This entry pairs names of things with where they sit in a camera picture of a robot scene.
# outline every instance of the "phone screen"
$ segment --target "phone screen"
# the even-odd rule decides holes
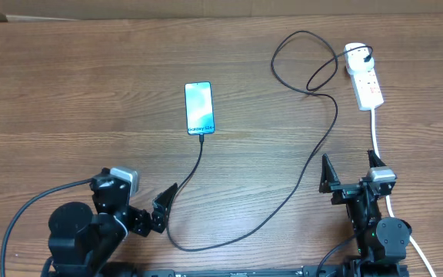
[[[215,132],[212,84],[209,82],[185,84],[185,113],[189,135]]]

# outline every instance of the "wood grain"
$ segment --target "wood grain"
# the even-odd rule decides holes
[[[334,112],[328,99],[291,92],[271,74],[273,51],[298,29],[321,35],[336,51],[349,42],[374,46],[385,97],[378,142],[399,177],[395,214],[413,226],[443,276],[443,15],[0,24],[0,245],[8,222],[33,195],[105,166],[140,169],[132,204],[151,210],[154,196],[194,165],[199,145],[185,131],[183,86],[202,80],[213,85],[217,131],[206,137],[202,163],[178,197],[172,232],[194,248],[252,230],[292,190]],[[328,58],[322,45],[302,36],[276,67],[304,86]],[[326,70],[316,82],[332,68]],[[370,115],[357,109],[343,62],[322,91],[336,97],[339,117],[318,157],[327,152],[341,180],[355,182],[368,169]],[[345,207],[318,193],[320,174],[316,158],[288,204],[239,243],[187,253],[166,234],[130,235],[113,259],[175,270],[316,264],[351,234]],[[91,205],[90,195],[75,188],[31,206],[12,233],[8,275],[38,276],[50,255],[48,217],[66,202]],[[412,276],[427,275],[411,246],[405,264]]]

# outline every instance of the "smartphone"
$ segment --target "smartphone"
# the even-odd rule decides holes
[[[185,84],[185,114],[189,135],[215,132],[212,84],[210,82]]]

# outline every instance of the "power strip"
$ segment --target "power strip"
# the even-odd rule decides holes
[[[349,43],[345,46],[345,51],[360,46],[363,43]],[[369,55],[368,48],[360,48],[345,54],[346,70],[351,76],[351,83],[357,97],[358,108],[361,111],[370,111],[384,103],[381,88],[378,85],[377,75],[374,70],[374,58],[364,62],[364,58]]]

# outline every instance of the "white charger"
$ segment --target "white charger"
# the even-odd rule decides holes
[[[359,42],[348,43],[345,46],[345,52],[360,46],[366,45]],[[369,55],[368,48],[359,48],[345,54],[346,70],[351,76],[358,108],[361,111],[370,111],[384,103],[377,75],[375,75],[374,58],[365,62],[365,57]]]

